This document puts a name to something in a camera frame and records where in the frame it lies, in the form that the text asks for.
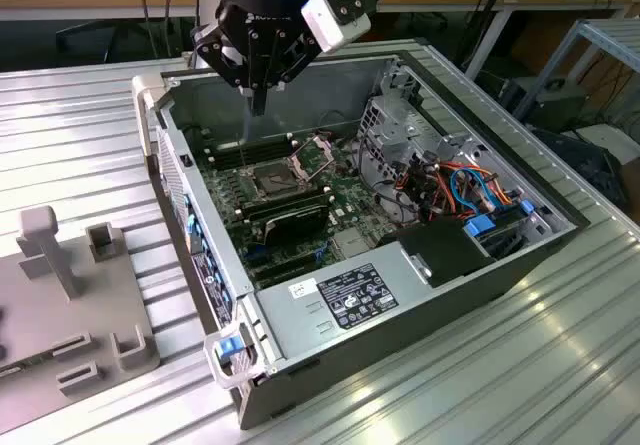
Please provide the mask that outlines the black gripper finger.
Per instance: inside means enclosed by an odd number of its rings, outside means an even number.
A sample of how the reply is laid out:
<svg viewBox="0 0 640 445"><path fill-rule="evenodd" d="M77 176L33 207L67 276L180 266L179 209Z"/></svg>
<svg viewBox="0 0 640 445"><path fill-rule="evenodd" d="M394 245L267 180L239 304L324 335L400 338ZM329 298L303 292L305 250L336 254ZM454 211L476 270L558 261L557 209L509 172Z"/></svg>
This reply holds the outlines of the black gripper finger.
<svg viewBox="0 0 640 445"><path fill-rule="evenodd" d="M269 59L264 58L266 69L253 96L253 114L263 115L267 94L271 88L283 88L291 83L320 53L316 40L308 34L300 35L290 46L280 44Z"/></svg>
<svg viewBox="0 0 640 445"><path fill-rule="evenodd" d="M195 53L200 61L214 70L227 84L236 88L242 96L253 95L248 82L247 59L217 25L195 28Z"/></svg>

